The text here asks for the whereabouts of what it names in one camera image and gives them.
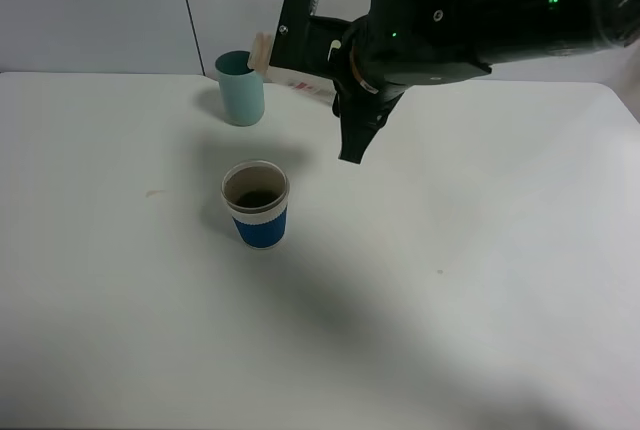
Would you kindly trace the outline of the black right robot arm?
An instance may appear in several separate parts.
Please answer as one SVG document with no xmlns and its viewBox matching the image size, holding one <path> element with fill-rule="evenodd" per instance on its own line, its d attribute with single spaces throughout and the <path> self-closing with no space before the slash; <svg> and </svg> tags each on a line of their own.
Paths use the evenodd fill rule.
<svg viewBox="0 0 640 430">
<path fill-rule="evenodd" d="M 639 0 L 370 0 L 336 61 L 340 158 L 359 163 L 404 92 L 498 64 L 627 47 Z"/>
</svg>

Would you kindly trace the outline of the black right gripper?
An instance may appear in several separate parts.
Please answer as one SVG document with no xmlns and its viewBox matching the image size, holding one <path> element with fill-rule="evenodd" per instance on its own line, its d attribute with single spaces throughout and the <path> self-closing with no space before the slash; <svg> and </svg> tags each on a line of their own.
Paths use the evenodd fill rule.
<svg viewBox="0 0 640 430">
<path fill-rule="evenodd" d="M 334 114 L 340 120 L 341 147 L 339 159 L 360 164 L 366 150 L 389 115 L 409 89 L 406 85 L 388 83 L 362 69 L 358 46 L 367 39 L 367 18 L 351 22 L 340 40 L 329 50 L 336 96 Z"/>
</svg>

